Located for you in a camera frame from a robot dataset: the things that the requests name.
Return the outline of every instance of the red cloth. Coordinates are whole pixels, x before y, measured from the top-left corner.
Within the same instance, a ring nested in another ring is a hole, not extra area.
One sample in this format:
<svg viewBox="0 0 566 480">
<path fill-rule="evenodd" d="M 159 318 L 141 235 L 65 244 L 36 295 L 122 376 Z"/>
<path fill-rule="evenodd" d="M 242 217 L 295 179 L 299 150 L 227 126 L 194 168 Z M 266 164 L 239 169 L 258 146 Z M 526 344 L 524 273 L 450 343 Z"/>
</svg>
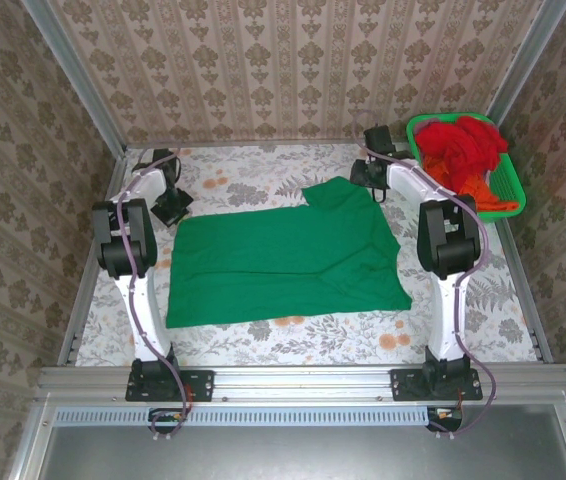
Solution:
<svg viewBox="0 0 566 480">
<path fill-rule="evenodd" d="M 507 152 L 507 142 L 490 124 L 473 117 L 459 117 L 456 123 L 436 122 L 415 137 L 424 155 L 442 158 L 452 172 L 452 190 L 459 192 L 469 176 L 495 170 L 499 153 Z"/>
<path fill-rule="evenodd" d="M 442 158 L 423 157 L 423 169 L 445 188 L 451 188 L 451 175 Z M 501 201 L 487 186 L 482 175 L 468 175 L 465 184 L 456 193 L 472 195 L 479 212 L 511 212 L 519 208 L 518 202 Z"/>
</svg>

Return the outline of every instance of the green plastic basket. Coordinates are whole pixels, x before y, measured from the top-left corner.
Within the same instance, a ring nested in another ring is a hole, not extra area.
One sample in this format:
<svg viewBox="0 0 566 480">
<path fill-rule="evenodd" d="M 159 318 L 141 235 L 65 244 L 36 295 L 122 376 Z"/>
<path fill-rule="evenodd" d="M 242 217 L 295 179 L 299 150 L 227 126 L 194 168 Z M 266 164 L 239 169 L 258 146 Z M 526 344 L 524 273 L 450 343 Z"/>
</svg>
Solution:
<svg viewBox="0 0 566 480">
<path fill-rule="evenodd" d="M 414 154 L 414 158 L 421 163 L 421 152 L 416 145 L 414 140 L 414 129 L 423 122 L 431 121 L 436 119 L 440 122 L 455 123 L 456 119 L 459 117 L 474 117 L 491 125 L 494 123 L 484 115 L 479 115 L 478 113 L 434 113 L 427 115 L 418 115 L 414 117 L 407 124 L 407 139 L 410 143 L 410 148 Z M 500 218 L 514 217 L 521 213 L 525 208 L 526 198 L 519 177 L 514 170 L 514 165 L 512 165 L 512 159 L 507 153 L 502 153 L 501 162 L 495 171 L 490 173 L 489 184 L 490 190 L 502 201 L 515 201 L 519 203 L 519 208 L 511 212 L 481 212 L 479 217 L 485 223 L 492 223 Z"/>
</svg>

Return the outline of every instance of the floor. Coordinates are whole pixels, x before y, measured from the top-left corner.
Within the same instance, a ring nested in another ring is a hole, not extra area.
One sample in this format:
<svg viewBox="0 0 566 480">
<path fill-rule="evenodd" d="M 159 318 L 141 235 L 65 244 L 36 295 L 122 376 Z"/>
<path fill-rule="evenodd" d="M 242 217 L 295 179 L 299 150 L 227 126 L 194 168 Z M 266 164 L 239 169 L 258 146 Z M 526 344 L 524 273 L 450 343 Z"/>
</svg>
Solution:
<svg viewBox="0 0 566 480">
<path fill-rule="evenodd" d="M 129 169 L 140 150 L 128 150 Z M 144 162 L 151 158 L 145 153 Z M 263 210 L 304 203 L 301 189 L 335 176 L 349 177 L 351 144 L 209 147 L 181 152 L 178 186 L 195 201 L 191 215 Z M 406 312 L 287 317 L 170 331 L 182 365 L 319 365 L 420 363 L 431 330 L 431 286 L 416 257 L 417 211 L 396 192 L 382 205 L 401 245 L 399 278 L 413 299 Z M 177 227 L 153 219 L 159 245 L 156 293 L 165 315 L 170 256 Z M 534 361 L 536 356 L 503 249 L 488 226 L 487 267 L 470 280 L 466 343 L 489 362 Z M 99 274 L 78 351 L 77 366 L 125 366 L 134 360 L 132 332 L 114 283 Z"/>
</svg>

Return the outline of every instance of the aluminum frame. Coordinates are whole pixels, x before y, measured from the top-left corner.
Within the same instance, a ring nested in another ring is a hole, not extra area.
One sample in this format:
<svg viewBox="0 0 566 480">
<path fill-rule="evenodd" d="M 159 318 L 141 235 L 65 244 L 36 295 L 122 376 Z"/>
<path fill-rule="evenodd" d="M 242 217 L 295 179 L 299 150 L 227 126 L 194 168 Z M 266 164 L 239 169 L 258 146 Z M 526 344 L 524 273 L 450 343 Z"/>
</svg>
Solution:
<svg viewBox="0 0 566 480">
<path fill-rule="evenodd" d="M 121 189 L 126 168 L 127 162 L 124 159 L 114 164 L 114 170 L 112 171 L 112 177 L 110 178 L 105 198 L 114 196 L 116 192 Z M 94 295 L 96 280 L 100 271 L 101 267 L 96 259 L 96 242 L 92 240 L 90 251 L 85 261 L 85 269 L 81 276 L 81 283 L 79 284 L 74 306 L 70 313 L 70 320 L 65 331 L 65 336 L 63 337 L 63 343 L 61 344 L 57 365 L 67 365 L 74 360 L 73 352 L 79 347 L 80 334 L 83 331 L 87 315 L 90 312 L 91 300 Z"/>
<path fill-rule="evenodd" d="M 200 367 L 216 373 L 210 403 L 195 409 L 246 407 L 436 406 L 450 402 L 394 402 L 389 371 L 415 365 L 315 367 Z M 498 392 L 496 405 L 553 405 L 566 446 L 566 365 L 530 363 L 489 364 Z M 126 367 L 45 368 L 16 454 L 10 480 L 38 479 L 54 428 L 58 407 L 138 406 L 174 407 L 174 403 L 126 402 Z M 489 379 L 480 373 L 487 393 Z"/>
<path fill-rule="evenodd" d="M 530 285 L 527 282 L 527 276 L 525 275 L 525 270 L 523 269 L 521 257 L 518 249 L 516 248 L 516 243 L 514 241 L 514 236 L 512 235 L 509 222 L 505 219 L 501 219 L 496 222 L 496 231 L 498 232 L 499 239 L 501 240 L 503 254 L 507 261 L 510 275 L 512 276 L 516 296 L 521 304 L 523 317 L 527 322 L 534 348 L 538 350 L 540 360 L 546 363 L 552 363 L 554 358 L 552 357 L 550 345 L 547 342 L 547 337 L 545 336 L 545 330 L 543 329 L 541 318 L 536 310 L 536 304 L 532 297 Z"/>
<path fill-rule="evenodd" d="M 512 60 L 498 91 L 487 109 L 487 116 L 501 126 L 521 92 L 536 62 L 566 11 L 566 0 L 546 0 Z"/>
<path fill-rule="evenodd" d="M 88 70 L 74 50 L 52 6 L 49 2 L 41 0 L 23 0 L 23 4 L 63 68 L 110 152 L 117 161 L 120 161 L 124 156 L 124 136 L 110 115 L 106 102 L 92 83 Z"/>
</svg>

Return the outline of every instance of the green shirt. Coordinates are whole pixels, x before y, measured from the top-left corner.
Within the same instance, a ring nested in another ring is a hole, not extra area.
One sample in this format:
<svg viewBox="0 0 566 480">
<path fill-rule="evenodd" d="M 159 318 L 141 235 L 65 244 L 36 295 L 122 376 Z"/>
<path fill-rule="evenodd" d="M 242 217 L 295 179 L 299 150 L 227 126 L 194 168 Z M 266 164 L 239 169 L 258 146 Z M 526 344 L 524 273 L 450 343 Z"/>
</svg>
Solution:
<svg viewBox="0 0 566 480">
<path fill-rule="evenodd" d="M 168 328 L 409 310 L 399 244 L 367 190 L 336 177 L 303 195 L 308 205 L 184 220 Z"/>
</svg>

